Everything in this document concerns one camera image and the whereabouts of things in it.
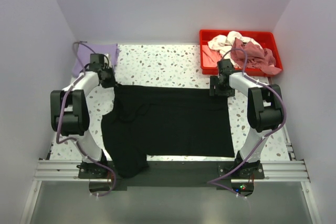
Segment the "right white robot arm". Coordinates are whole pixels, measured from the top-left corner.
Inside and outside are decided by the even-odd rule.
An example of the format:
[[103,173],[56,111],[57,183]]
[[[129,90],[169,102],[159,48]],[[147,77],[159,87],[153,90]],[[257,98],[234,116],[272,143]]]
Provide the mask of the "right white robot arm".
[[251,163],[260,161],[266,140],[283,127],[285,106],[278,85],[265,84],[242,71],[235,70],[230,60],[217,62],[218,75],[210,77],[211,96],[233,97],[235,91],[247,98],[249,132],[243,147],[238,151],[234,173],[246,178],[253,171]]

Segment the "black t shirt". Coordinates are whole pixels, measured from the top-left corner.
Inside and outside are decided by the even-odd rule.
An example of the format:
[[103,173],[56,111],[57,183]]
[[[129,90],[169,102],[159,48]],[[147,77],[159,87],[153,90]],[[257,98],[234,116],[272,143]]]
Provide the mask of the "black t shirt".
[[227,98],[212,97],[207,89],[117,86],[101,130],[123,178],[147,168],[149,155],[235,155]]

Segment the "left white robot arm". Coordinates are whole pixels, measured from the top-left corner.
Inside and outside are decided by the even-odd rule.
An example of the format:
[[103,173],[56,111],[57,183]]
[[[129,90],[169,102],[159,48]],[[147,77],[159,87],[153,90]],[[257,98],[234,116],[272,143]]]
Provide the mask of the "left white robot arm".
[[71,141],[82,156],[82,162],[92,163],[90,171],[97,178],[108,174],[109,165],[103,150],[89,130],[90,114],[86,98],[98,86],[112,88],[116,84],[113,67],[105,54],[93,53],[78,77],[67,87],[50,94],[51,127],[55,142]]

